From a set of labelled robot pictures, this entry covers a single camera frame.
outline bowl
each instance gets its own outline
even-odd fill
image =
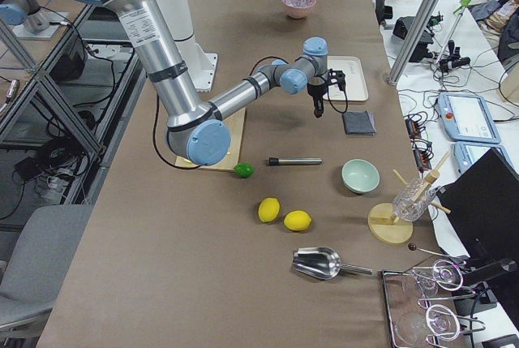
[[[315,8],[317,0],[281,0],[285,13],[294,19],[307,17]]]
[[[353,159],[342,166],[342,181],[356,194],[373,191],[379,185],[379,171],[369,161]]]

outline white tray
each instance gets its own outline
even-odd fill
[[[328,69],[342,70],[346,75],[346,93],[348,101],[366,101],[369,97],[367,93],[366,80],[360,60],[354,56],[328,56]],[[345,101],[345,96],[337,85],[328,88],[331,101]]]

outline person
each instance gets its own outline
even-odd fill
[[[485,0],[470,12],[501,62],[519,54],[519,0]]]

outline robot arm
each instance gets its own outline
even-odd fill
[[[322,95],[328,90],[326,41],[312,37],[293,64],[260,68],[210,101],[201,101],[187,73],[187,65],[169,32],[156,0],[80,0],[112,10],[121,21],[148,78],[168,112],[166,141],[171,150],[198,165],[213,165],[227,153],[230,133],[222,119],[240,110],[271,88],[290,93],[308,86],[315,114],[322,114]]]
[[[0,0],[0,17],[8,25],[24,24],[32,33],[49,27],[49,20],[37,0]]]

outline scoop handle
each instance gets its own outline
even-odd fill
[[[341,270],[347,271],[349,273],[363,273],[364,275],[373,275],[372,269],[367,269],[365,267],[358,267],[357,265],[351,265],[351,264],[341,263]]]

